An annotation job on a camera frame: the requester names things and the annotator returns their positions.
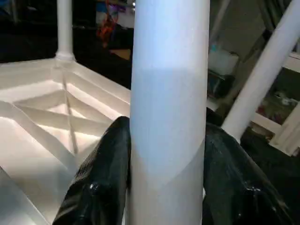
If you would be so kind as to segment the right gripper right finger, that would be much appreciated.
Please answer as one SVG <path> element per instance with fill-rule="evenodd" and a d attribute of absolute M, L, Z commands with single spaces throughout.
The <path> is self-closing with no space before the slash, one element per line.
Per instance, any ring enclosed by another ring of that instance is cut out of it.
<path fill-rule="evenodd" d="M 300 161 L 248 133 L 237 142 L 206 126 L 203 223 L 297 225 Z"/>

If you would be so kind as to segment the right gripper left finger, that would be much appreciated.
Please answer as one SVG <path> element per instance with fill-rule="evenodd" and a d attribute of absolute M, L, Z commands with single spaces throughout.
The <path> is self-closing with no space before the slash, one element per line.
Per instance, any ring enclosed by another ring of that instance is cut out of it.
<path fill-rule="evenodd" d="M 120 225 L 131 153 L 129 118 L 118 117 L 81 164 L 54 225 Z"/>

